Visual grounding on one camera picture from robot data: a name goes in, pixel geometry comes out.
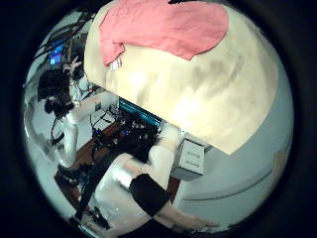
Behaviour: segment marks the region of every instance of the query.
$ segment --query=black border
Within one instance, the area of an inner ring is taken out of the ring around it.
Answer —
[[[36,47],[51,26],[79,2],[82,1],[1,2],[0,207],[2,232],[13,237],[83,237],[58,217],[35,185],[21,141],[19,97]],[[230,233],[244,238],[309,235],[317,224],[315,8],[312,1],[299,0],[232,2],[264,29],[283,59],[293,93],[295,131],[290,161],[273,194]]]

